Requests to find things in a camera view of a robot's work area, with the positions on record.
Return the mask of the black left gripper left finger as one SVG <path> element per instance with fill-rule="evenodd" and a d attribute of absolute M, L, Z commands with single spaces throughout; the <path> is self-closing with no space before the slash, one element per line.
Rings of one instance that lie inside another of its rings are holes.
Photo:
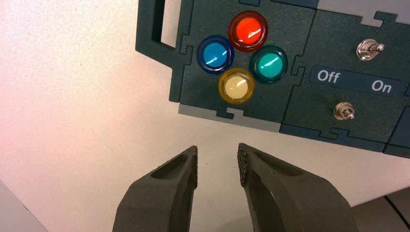
<path fill-rule="evenodd" d="M 130 185 L 113 231 L 188 232 L 197 184 L 198 148 L 192 145 Z"/>

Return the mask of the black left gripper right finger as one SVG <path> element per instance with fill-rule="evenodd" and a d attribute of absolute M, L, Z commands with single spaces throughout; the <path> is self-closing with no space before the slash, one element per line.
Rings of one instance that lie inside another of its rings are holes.
<path fill-rule="evenodd" d="M 245 143 L 240 183 L 255 232 L 356 232 L 351 206 L 326 179 Z"/>

